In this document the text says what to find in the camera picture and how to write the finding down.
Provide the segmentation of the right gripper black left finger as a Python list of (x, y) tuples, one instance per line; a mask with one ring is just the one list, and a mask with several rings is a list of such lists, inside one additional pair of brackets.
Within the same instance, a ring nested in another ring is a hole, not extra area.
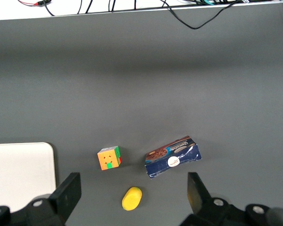
[(28, 204), (28, 226), (64, 226), (82, 195), (80, 173), (70, 175), (48, 197)]

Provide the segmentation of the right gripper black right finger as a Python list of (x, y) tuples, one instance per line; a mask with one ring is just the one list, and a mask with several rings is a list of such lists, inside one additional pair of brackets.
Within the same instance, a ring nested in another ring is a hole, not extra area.
[(245, 226), (244, 211), (225, 199), (212, 197), (196, 172), (188, 173), (187, 196), (192, 208), (182, 226)]

